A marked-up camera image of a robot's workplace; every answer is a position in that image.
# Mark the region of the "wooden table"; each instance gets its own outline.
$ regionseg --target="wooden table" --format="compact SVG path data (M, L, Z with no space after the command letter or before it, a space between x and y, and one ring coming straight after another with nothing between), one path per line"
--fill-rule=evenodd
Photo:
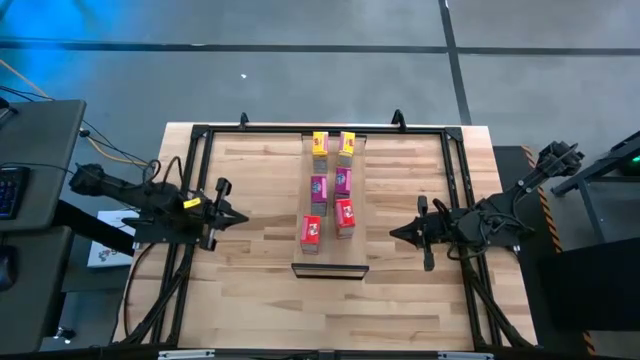
M159 155L163 165L174 155L184 161L192 125L167 124ZM463 127L463 134L476 199L500 192L488 128ZM461 184L453 144L451 150ZM422 253L389 236L390 229L416 216L419 194L448 205L438 137L367 136L367 211L358 217L358 225L366 226L366 259L371 270L362 282L303 280L292 273L291 262L299 246L295 239L301 179L296 169L302 151L300 134L215 135L206 193L213 197L215 180L226 177L233 184L229 201L251 220L218 233L215 252L196 252L179 346L472 349L460 264L446 258L447 246L433 247L435 270L424 272ZM177 172L169 179L177 183ZM459 192L463 201L464 194ZM156 246L139 267L129 302L132 327L158 295L166 251L167 246ZM486 256L496 301L521 334L535 343L516 258L495 248ZM165 334L173 303L168 309ZM479 311L489 341L484 307L480 305ZM119 316L114 340L123 338L122 311Z

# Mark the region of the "concrete floor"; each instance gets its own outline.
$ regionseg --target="concrete floor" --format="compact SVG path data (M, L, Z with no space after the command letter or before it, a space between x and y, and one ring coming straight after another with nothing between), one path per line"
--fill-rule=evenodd
M640 48L634 0L449 0L448 6L458 46ZM14 0L0 23L2 36L446 45L438 0ZM86 120L146 159L157 154L165 123L237 121L242 111L252 121L387 123L400 108L410 123L460 124L447 54L0 50L0 57L52 97L86 100ZM589 164L638 130L638 56L460 55L460 66L472 123L488 125L496 145L578 142ZM28 90L7 71L0 80ZM132 181L140 176L81 139L72 161L100 162ZM68 191L63 198L92 214L121 207ZM594 243L577 194L552 199L552 210L565 248ZM111 330L104 324L113 324L118 302L100 300L113 312L83 322L78 313L87 306L77 304L86 301L94 300L66 307L68 325L93 329L81 332L77 346L104 344ZM593 336L600 354L640 354L637 334Z

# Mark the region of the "yellow box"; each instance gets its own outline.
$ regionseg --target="yellow box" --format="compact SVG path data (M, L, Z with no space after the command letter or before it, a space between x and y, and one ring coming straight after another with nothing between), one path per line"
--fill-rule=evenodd
M322 131L313 132L313 148L311 150L313 156L329 155L329 133Z
M342 131L340 132L340 147L338 154L340 156L353 156L353 149L356 145L356 134Z

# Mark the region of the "white paper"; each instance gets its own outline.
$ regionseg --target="white paper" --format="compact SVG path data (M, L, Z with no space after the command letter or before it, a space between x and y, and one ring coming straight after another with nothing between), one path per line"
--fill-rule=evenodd
M136 233L136 230L130 226L125 226L122 219L137 217L138 213L133 210L98 211L98 220L119 228L131 236ZM91 251L89 251L87 267L125 266L131 265L131 260L131 256L109 249L94 241L91 244Z

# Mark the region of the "small box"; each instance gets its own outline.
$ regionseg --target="small box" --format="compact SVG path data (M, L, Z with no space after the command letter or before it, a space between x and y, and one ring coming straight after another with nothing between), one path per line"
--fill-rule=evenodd
M305 254L317 254L320 247L319 216L305 215L300 229L300 246Z
M338 239L350 239L356 227L351 199L336 200L336 228Z
M351 167L353 150L356 144L356 134L342 131L338 147L338 166Z
M311 215L327 216L327 175L311 176Z
M351 197L351 169L336 168L335 195L337 199L348 199Z
M329 156L328 132L313 132L311 154L313 155L313 172L316 174L326 174L329 170L329 166L327 165L327 157Z

